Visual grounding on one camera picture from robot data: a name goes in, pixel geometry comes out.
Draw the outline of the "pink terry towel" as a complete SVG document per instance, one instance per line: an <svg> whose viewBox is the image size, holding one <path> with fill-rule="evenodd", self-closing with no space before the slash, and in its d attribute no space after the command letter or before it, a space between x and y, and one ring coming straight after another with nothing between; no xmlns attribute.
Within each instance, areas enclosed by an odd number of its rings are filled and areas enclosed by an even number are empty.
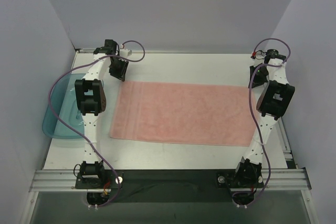
<svg viewBox="0 0 336 224"><path fill-rule="evenodd" d="M247 87L126 81L115 107L123 140L245 147L256 129Z"/></svg>

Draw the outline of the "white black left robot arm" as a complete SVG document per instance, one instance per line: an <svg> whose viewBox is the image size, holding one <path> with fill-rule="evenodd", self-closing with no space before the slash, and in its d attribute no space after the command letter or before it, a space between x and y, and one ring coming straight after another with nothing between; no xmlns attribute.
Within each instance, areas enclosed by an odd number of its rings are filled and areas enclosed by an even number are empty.
<svg viewBox="0 0 336 224"><path fill-rule="evenodd" d="M93 64L82 79L75 81L76 102L84 125L85 143L83 161L79 168L78 182L92 188L102 188L108 181L103 160L95 150L99 149L99 127L101 113L105 111L107 99L103 89L103 77L108 72L112 77L124 81L129 62L120 59L120 47L112 39L93 52Z"/></svg>

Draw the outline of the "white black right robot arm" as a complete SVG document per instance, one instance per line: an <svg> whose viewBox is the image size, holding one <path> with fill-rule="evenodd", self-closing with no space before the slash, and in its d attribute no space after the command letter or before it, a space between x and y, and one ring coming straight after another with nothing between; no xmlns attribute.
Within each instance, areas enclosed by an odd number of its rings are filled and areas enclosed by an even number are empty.
<svg viewBox="0 0 336 224"><path fill-rule="evenodd" d="M285 60L286 56L269 49L260 64L250 66L249 108L256 129L248 150L233 173L233 181L239 187L256 186L262 182L265 145L296 90L287 79Z"/></svg>

